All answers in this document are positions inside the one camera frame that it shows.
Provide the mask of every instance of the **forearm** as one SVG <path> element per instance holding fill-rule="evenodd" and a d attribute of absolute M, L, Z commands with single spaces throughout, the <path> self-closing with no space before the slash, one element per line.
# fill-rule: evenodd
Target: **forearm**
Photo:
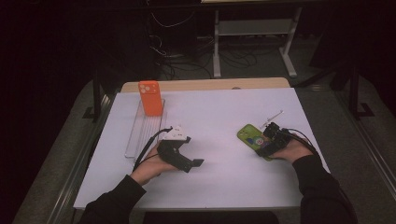
<path fill-rule="evenodd" d="M 301 202 L 301 223 L 356 223 L 353 208 L 338 182 L 324 170 L 315 156 L 293 163 L 297 173 Z"/>
<path fill-rule="evenodd" d="M 128 223 L 134 205 L 146 193 L 130 176 L 87 205 L 79 223 Z"/>

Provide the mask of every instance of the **green smartphone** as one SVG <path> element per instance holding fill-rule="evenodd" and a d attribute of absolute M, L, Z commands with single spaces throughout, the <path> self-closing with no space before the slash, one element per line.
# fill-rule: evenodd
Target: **green smartphone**
<path fill-rule="evenodd" d="M 245 127 L 238 131 L 236 136 L 253 150 L 258 150 L 271 143 L 269 138 L 262 135 L 262 132 L 251 124 L 245 125 Z M 265 159 L 267 161 L 272 160 L 268 157 L 265 157 Z"/>

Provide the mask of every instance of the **person's right arm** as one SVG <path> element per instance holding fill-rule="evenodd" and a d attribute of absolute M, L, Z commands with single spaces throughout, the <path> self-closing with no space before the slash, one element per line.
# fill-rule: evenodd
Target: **person's right arm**
<path fill-rule="evenodd" d="M 274 153 L 296 171 L 301 201 L 301 223 L 358 223 L 353 207 L 339 183 L 322 166 L 318 156 L 296 140 Z"/>

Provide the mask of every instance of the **gray carpet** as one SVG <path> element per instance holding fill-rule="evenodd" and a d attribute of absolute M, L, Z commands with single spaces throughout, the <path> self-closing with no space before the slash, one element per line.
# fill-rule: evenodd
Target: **gray carpet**
<path fill-rule="evenodd" d="M 298 38 L 293 42 L 290 57 L 298 74 L 295 79 L 290 79 L 287 76 L 286 69 L 276 50 L 282 40 L 274 37 L 260 39 L 260 41 L 264 41 L 261 47 L 267 48 L 254 51 L 251 51 L 251 47 L 242 44 L 250 43 L 254 46 L 257 39 L 243 41 L 246 42 L 235 43 L 233 40 L 229 42 L 229 46 L 222 46 L 223 57 L 231 59 L 220 60 L 222 78 L 286 77 L 290 84 L 295 84 L 320 71 L 308 66 L 317 44 L 315 38 Z M 251 52 L 254 53 L 254 57 L 248 54 Z M 238 58 L 236 55 L 247 55 L 247 57 Z M 210 57 L 210 54 L 205 54 L 200 59 L 193 60 L 194 63 L 204 66 L 206 70 L 191 64 L 179 64 L 181 69 L 173 68 L 173 71 L 169 69 L 169 66 L 165 66 L 164 70 L 168 73 L 162 75 L 162 79 L 169 77 L 179 79 L 208 78 L 208 72 L 212 73 Z M 297 90 L 320 149 L 332 174 L 339 180 L 350 201 L 354 204 L 361 224 L 395 223 L 395 199 L 375 167 L 368 147 L 361 139 L 357 122 L 350 117 L 343 104 L 347 100 L 347 88 L 339 92 L 329 90 L 331 78 L 332 76 L 325 77 L 309 88 Z M 395 119 L 381 103 L 375 88 L 370 83 L 362 79 L 360 86 L 360 101 L 368 103 L 375 116 L 362 118 L 359 125 L 364 127 L 373 138 L 390 170 L 396 171 Z M 52 208 L 59 198 L 84 141 L 90 134 L 95 134 L 92 120 L 82 118 L 86 108 L 90 106 L 92 106 L 92 84 L 88 83 L 77 98 L 69 119 L 59 134 L 14 223 L 45 223 L 49 219 Z M 74 186 L 70 190 L 71 193 L 65 200 L 63 209 L 59 211 L 56 223 L 71 223 L 72 221 L 76 223 L 81 215 L 81 211 L 77 211 L 73 217 L 72 204 L 78 192 L 78 186 Z M 275 212 L 281 224 L 299 223 L 298 209 Z M 131 220 L 133 223 L 139 223 L 143 215 L 133 212 Z"/>

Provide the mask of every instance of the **person's right hand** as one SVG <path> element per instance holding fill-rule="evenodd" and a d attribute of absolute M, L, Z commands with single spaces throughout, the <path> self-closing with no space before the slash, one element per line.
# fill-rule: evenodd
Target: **person's right hand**
<path fill-rule="evenodd" d="M 313 153 L 301 142 L 291 139 L 285 148 L 280 149 L 272 154 L 270 158 L 284 159 L 290 163 L 294 163 L 304 156 L 313 155 Z"/>

